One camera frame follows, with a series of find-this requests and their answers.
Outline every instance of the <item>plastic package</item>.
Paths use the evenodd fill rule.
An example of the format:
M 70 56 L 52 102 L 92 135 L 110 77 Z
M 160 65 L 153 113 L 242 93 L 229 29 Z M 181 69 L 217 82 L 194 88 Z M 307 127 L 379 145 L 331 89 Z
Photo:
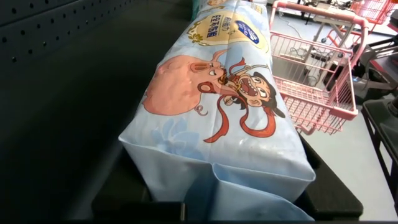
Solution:
M 272 77 L 264 5 L 205 6 L 119 139 L 152 198 L 189 220 L 312 220 L 291 202 L 315 179 Z

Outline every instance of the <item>cartoon boy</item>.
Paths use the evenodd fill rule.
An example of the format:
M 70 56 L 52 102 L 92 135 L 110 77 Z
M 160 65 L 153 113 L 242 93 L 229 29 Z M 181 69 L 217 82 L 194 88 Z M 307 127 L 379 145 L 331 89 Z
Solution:
M 277 108 L 275 88 L 259 72 L 254 72 L 253 76 L 248 74 L 248 71 L 253 68 L 263 67 L 269 69 L 269 67 L 266 65 L 245 65 L 243 69 L 232 73 L 231 70 L 238 65 L 245 65 L 244 59 L 229 68 L 231 75 L 225 82 L 226 86 L 237 90 L 238 95 L 223 95 L 219 98 L 217 108 L 221 113 L 222 124 L 220 129 L 212 137 L 204 140 L 207 143 L 215 142 L 228 133 L 229 121 L 227 114 L 220 106 L 220 100 L 223 100 L 227 106 L 233 103 L 240 104 L 241 110 L 246 110 L 246 114 L 241 117 L 239 124 L 244 132 L 254 137 L 268 138 L 272 136 L 276 130 L 275 115 L 285 118 L 285 114 Z M 267 116 L 267 125 L 265 128 L 252 129 L 246 125 L 246 120 L 249 117 L 249 106 L 262 107 Z

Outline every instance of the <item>cartoon pig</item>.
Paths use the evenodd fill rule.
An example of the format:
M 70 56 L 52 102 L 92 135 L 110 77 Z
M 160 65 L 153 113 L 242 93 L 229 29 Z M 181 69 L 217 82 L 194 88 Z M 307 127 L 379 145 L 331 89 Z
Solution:
M 210 61 L 188 55 L 168 59 L 148 86 L 144 108 L 153 114 L 176 115 L 196 110 L 202 93 L 237 96 L 234 88 L 223 85 L 226 69 L 217 61 L 226 51 L 215 52 Z

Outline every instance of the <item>cartoon illustration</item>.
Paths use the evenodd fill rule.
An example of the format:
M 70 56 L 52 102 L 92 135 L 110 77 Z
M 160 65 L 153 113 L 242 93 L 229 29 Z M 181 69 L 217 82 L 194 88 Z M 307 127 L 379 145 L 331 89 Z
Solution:
M 223 85 L 221 80 L 226 69 L 217 60 L 226 51 L 215 52 L 209 61 L 188 55 L 168 59 L 157 68 L 148 86 L 144 108 L 159 115 L 177 115 L 192 109 L 200 113 L 202 93 L 237 96 L 236 89 Z
M 241 110 L 246 110 L 246 114 L 240 119 L 239 123 L 246 133 L 254 137 L 267 138 L 272 136 L 276 129 L 275 115 L 285 118 L 285 114 L 277 108 L 275 88 L 259 72 L 254 72 L 253 76 L 248 74 L 248 71 L 254 68 L 263 67 L 269 69 L 269 67 L 267 65 L 249 66 L 245 64 L 244 58 L 242 58 L 242 61 L 229 68 L 229 74 L 231 75 L 228 77 L 225 85 L 236 89 L 238 96 L 224 95 L 219 98 L 217 108 L 221 113 L 222 125 L 214 136 L 204 140 L 207 143 L 217 141 L 221 136 L 226 135 L 229 129 L 228 117 L 220 105 L 221 100 L 223 100 L 227 106 L 236 103 L 241 106 Z M 240 65 L 245 66 L 243 69 L 233 73 L 232 69 Z M 246 125 L 245 122 L 249 117 L 248 106 L 263 108 L 267 115 L 267 126 L 264 129 L 251 129 Z
M 253 75 L 248 71 L 254 68 L 266 68 L 267 65 L 246 65 L 244 58 L 227 69 L 218 62 L 219 57 L 227 50 L 220 50 L 213 54 L 210 61 L 200 58 L 179 55 L 168 59 L 160 65 L 148 86 L 144 108 L 158 115 L 177 115 L 195 110 L 201 116 L 200 105 L 202 93 L 219 94 L 217 109 L 221 114 L 222 125 L 212 137 L 205 142 L 212 143 L 226 135 L 229 129 L 228 116 L 221 107 L 238 104 L 246 114 L 239 120 L 239 124 L 246 133 L 259 138 L 267 138 L 275 133 L 275 116 L 285 118 L 285 114 L 277 108 L 275 88 L 259 73 Z M 238 66 L 242 69 L 233 72 Z M 263 129 L 251 129 L 246 125 L 250 107 L 262 107 L 267 116 L 267 125 Z
M 209 6 L 216 6 L 218 4 L 222 4 L 222 3 L 227 2 L 227 1 L 228 0 L 209 0 L 209 1 L 207 1 L 207 4 Z

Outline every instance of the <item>pegboard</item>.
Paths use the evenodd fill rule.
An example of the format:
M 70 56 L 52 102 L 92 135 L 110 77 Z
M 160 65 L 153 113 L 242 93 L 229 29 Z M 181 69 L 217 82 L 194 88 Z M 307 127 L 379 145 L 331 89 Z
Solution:
M 53 51 L 137 1 L 1 0 L 0 67 L 7 70 Z

